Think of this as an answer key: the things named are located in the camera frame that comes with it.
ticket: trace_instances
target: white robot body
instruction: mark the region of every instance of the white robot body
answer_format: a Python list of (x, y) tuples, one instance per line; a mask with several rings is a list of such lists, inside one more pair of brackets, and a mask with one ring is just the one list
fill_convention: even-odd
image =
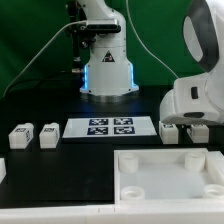
[(133, 81), (133, 65), (127, 59), (123, 15), (109, 8), (104, 0), (79, 0), (79, 3), (88, 21), (115, 19), (121, 27), (119, 33), (97, 35), (96, 42), (91, 44), (81, 93), (96, 101), (116, 101), (119, 97), (137, 92), (139, 87)]
[(160, 119), (174, 124), (224, 123), (224, 2), (193, 0), (183, 34), (189, 52), (206, 71), (177, 79), (164, 97)]

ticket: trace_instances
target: cable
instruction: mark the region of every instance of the cable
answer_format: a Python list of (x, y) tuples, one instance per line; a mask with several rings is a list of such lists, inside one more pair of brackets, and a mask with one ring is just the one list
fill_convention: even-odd
[(148, 54), (150, 54), (154, 59), (156, 59), (158, 62), (160, 62), (166, 69), (168, 69), (174, 76), (176, 79), (179, 79), (178, 75), (168, 66), (166, 65), (162, 60), (160, 60), (158, 57), (156, 57), (146, 46), (145, 44), (142, 42), (141, 38), (139, 37), (135, 26), (132, 22), (132, 18), (131, 18), (131, 13), (130, 13), (130, 9), (129, 9), (129, 1), (126, 0), (126, 8), (127, 8), (127, 13), (128, 13), (128, 19), (130, 21), (131, 27), (134, 31), (135, 36), (137, 37), (138, 41), (140, 42), (140, 44), (142, 45), (142, 47), (146, 50), (146, 52), (148, 52)]
[(6, 95), (11, 91), (11, 89), (13, 89), (15, 86), (18, 86), (20, 84), (26, 83), (26, 82), (41, 82), (41, 84), (43, 84), (44, 82), (61, 82), (61, 81), (73, 81), (73, 79), (27, 79), (27, 80), (23, 80), (23, 81), (19, 81), (16, 82), (14, 84), (12, 84)]
[(64, 29), (66, 29), (67, 27), (71, 26), (71, 25), (76, 25), (76, 24), (82, 24), (85, 23), (86, 21), (79, 21), (79, 22), (74, 22), (74, 23), (69, 23), (67, 25), (65, 25), (64, 27), (62, 27), (49, 41), (48, 43), (36, 54), (36, 56), (28, 63), (28, 65), (20, 72), (20, 74), (18, 76), (16, 76), (10, 83), (9, 85), (6, 87), (4, 94), (3, 94), (3, 98), (6, 96), (8, 89), (10, 88), (11, 85), (13, 85), (16, 80), (18, 80), (26, 71), (27, 69), (36, 61), (36, 59), (49, 47), (49, 45), (58, 37), (58, 35), (64, 31)]
[[(60, 72), (58, 72), (56, 74), (53, 74), (53, 75), (50, 75), (49, 77), (47, 77), (47, 80), (51, 80), (51, 79), (53, 79), (55, 77), (58, 77), (58, 76), (61, 76), (61, 75), (67, 75), (67, 74), (72, 75), (72, 72), (71, 71), (60, 71)], [(40, 86), (42, 86), (42, 84), (44, 82), (45, 82), (45, 79), (40, 80), (40, 82), (35, 86), (35, 88), (36, 89), (39, 88)]]

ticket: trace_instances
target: black cable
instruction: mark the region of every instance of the black cable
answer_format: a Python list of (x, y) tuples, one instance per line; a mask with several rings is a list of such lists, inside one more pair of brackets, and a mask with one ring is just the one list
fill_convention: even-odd
[(40, 80), (40, 82), (35, 86), (35, 89), (40, 88), (40, 86), (42, 86), (46, 80), (49, 80), (49, 79), (52, 79), (52, 78), (55, 78), (55, 77), (58, 77), (58, 76), (61, 76), (61, 75), (67, 75), (67, 74), (70, 75), (70, 74), (72, 74), (72, 72), (70, 72), (70, 71), (61, 71), (59, 73), (50, 75), (47, 79)]
[(7, 95), (15, 86), (21, 85), (23, 83), (27, 82), (58, 82), (58, 81), (73, 81), (73, 79), (27, 79), (23, 81), (19, 81), (17, 83), (14, 83), (13, 85), (10, 86), (10, 88), (7, 90), (6, 94)]

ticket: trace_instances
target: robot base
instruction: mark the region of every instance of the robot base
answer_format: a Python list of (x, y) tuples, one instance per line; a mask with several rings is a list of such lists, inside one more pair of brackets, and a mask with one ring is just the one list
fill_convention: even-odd
[(133, 91), (124, 95), (114, 95), (114, 96), (96, 96), (89, 93), (81, 93), (81, 98), (97, 103), (119, 103), (128, 100), (132, 100), (139, 96), (139, 90)]

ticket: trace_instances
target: white block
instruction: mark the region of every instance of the white block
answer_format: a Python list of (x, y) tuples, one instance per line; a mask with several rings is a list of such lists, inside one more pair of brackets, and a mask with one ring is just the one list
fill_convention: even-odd
[(9, 134), (9, 144), (11, 149), (25, 149), (33, 139), (34, 126), (30, 123), (18, 125)]
[(40, 133), (40, 148), (54, 149), (60, 138), (59, 124), (52, 123), (44, 126)]
[(3, 181), (5, 175), (6, 175), (5, 160), (1, 158), (0, 159), (0, 183)]
[(193, 143), (208, 143), (209, 142), (209, 128), (206, 125), (191, 125), (187, 129)]
[(159, 122), (159, 135), (163, 144), (178, 144), (179, 130), (175, 124)]

